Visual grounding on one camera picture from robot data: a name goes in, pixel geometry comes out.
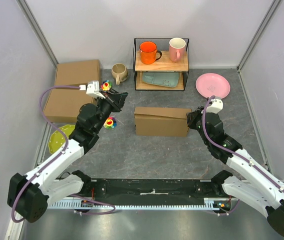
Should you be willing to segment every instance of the white wall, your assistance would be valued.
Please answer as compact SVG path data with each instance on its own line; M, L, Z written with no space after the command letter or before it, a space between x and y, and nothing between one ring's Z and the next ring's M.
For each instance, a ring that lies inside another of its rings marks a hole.
M34 164L43 133L37 104L55 69L15 0L0 0L0 240L11 209L11 176Z
M284 180L284 1L242 71L272 172Z
M61 63L132 66L134 38L190 38L191 67L236 66L272 0L27 0Z

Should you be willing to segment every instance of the orange mug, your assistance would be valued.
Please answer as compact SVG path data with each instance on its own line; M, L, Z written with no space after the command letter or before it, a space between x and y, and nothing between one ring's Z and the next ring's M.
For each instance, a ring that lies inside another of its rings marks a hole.
M157 50L156 44L152 41L145 41L140 44L141 62L144 64L152 64L162 57L162 52Z

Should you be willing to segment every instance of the yellow-green plate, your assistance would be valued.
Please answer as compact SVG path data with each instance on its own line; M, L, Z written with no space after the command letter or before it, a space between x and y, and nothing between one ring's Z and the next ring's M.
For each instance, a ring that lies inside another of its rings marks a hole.
M59 129L62 130L62 132L65 133L68 138L72 131L75 129L75 125L67 124L65 126L59 127ZM54 152L56 152L64 143L65 139L63 135L57 130L53 132L47 144L50 153L53 154Z

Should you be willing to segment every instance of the stacked cardboard boxes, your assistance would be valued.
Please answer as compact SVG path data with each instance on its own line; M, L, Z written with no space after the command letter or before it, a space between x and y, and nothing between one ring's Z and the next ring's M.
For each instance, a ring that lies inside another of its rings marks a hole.
M77 61L58 64L55 86L79 86L91 81L99 81L100 64L98 60ZM82 105L96 104L94 98L85 91L77 89L53 89L44 108L46 117L54 123L76 123Z

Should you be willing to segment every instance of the colorful toy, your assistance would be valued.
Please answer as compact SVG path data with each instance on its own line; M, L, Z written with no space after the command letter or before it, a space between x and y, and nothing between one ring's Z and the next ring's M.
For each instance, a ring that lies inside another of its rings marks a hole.
M106 129L114 129L116 127L116 119L112 116L110 116L106 122L104 123L104 128Z
M101 85L101 89L103 91L109 91L109 89L111 89L111 87L112 87L112 83L109 80L104 81Z

